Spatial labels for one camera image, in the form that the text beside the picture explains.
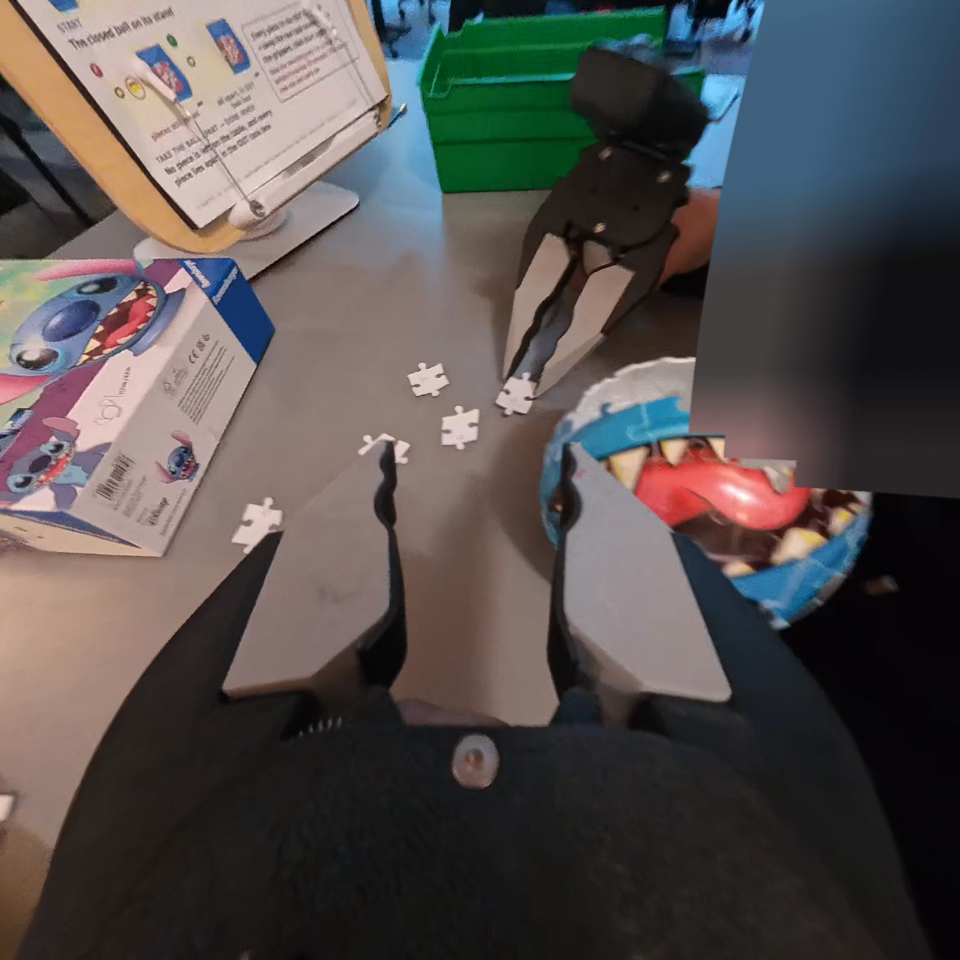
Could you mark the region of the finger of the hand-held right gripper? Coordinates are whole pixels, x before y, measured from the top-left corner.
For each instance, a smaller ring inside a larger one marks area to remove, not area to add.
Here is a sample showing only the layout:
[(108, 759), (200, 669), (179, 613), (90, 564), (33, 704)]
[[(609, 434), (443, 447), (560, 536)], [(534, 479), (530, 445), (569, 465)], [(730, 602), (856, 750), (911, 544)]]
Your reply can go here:
[(576, 266), (568, 242), (546, 233), (513, 293), (502, 365), (504, 379), (540, 379), (563, 333), (570, 309), (563, 296)]
[(563, 291), (534, 338), (535, 396), (556, 386), (600, 345), (634, 277), (625, 267), (606, 266), (588, 275), (575, 301), (570, 288)]

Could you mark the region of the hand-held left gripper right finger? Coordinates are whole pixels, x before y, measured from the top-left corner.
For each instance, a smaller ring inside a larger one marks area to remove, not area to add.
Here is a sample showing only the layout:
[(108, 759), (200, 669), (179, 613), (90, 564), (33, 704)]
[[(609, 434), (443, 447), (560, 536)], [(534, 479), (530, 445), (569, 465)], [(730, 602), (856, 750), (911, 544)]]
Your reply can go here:
[(558, 701), (607, 724), (655, 699), (727, 705), (733, 689), (673, 531), (580, 443), (561, 454), (547, 663)]

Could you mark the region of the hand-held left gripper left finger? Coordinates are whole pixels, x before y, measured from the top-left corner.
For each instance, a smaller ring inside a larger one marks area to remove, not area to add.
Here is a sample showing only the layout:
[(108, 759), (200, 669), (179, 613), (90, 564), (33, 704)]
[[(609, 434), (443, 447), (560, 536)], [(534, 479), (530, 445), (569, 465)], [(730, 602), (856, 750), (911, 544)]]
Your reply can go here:
[(354, 698), (407, 653), (395, 443), (378, 439), (286, 521), (224, 693)]

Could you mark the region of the blue puzzle ball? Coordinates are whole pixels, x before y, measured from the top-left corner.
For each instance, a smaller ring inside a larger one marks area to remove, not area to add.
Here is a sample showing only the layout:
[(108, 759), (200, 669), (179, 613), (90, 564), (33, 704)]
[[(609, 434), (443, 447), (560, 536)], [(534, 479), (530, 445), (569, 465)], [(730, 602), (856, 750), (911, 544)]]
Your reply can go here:
[(690, 429), (693, 357), (632, 364), (588, 388), (544, 451), (541, 517), (558, 544), (564, 449), (580, 445), (702, 549), (774, 629), (822, 607), (853, 570), (873, 519), (867, 491), (804, 487), (792, 461), (737, 459)]

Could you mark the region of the cartoon puzzle box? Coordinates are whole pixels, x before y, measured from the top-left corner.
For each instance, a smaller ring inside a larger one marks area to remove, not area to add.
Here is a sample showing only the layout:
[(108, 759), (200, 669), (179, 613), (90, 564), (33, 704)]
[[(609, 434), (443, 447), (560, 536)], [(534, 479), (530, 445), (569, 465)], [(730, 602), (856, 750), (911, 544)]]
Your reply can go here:
[(2, 548), (160, 558), (275, 327), (229, 258), (3, 260)]

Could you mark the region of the person's right hand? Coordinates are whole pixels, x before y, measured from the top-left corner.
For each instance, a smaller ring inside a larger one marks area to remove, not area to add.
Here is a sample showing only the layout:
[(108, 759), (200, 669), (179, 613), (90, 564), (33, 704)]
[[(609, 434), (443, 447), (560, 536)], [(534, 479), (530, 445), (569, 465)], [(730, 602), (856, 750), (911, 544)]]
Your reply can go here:
[(668, 250), (657, 289), (669, 294), (702, 298), (711, 266), (721, 187), (696, 188), (672, 218), (674, 240)]

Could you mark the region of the green plastic bin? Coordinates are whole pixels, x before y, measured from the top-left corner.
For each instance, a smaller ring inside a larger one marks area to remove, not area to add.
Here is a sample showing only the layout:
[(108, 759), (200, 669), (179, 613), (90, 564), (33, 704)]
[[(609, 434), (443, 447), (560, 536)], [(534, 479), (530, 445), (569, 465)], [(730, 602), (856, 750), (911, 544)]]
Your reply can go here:
[(417, 85), (445, 194), (596, 194), (602, 170), (685, 180), (713, 121), (703, 70), (663, 56), (662, 7), (436, 28)]

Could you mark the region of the person's dark clothing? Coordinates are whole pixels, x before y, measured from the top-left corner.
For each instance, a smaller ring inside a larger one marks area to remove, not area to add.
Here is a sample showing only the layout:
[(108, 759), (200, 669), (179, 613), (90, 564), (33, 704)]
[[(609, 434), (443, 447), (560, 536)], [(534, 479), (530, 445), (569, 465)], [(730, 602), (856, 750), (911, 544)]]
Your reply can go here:
[(958, 958), (958, 499), (876, 495), (846, 580), (782, 636), (870, 769), (934, 956)]

